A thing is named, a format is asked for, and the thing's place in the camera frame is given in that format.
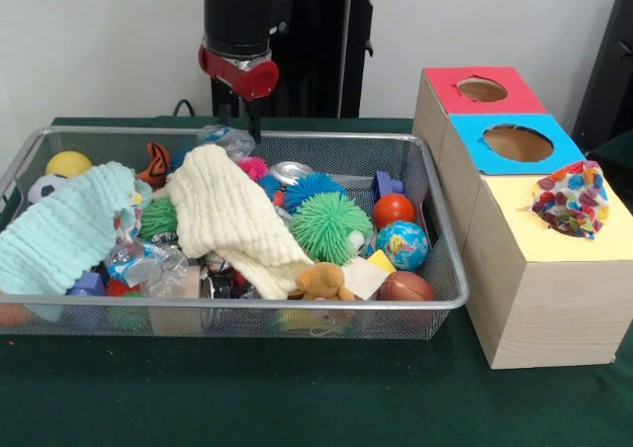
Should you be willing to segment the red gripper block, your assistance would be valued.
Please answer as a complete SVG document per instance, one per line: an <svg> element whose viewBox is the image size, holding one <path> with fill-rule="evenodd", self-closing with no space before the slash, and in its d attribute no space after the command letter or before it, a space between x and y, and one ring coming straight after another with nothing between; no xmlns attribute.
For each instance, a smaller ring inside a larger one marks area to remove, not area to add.
<svg viewBox="0 0 633 447"><path fill-rule="evenodd" d="M232 58L200 45L201 68L219 84L219 117L228 124L232 116L232 92L247 101L248 131L261 142L260 107L257 99L268 97L276 87L279 69L270 52L251 58Z"/></svg>

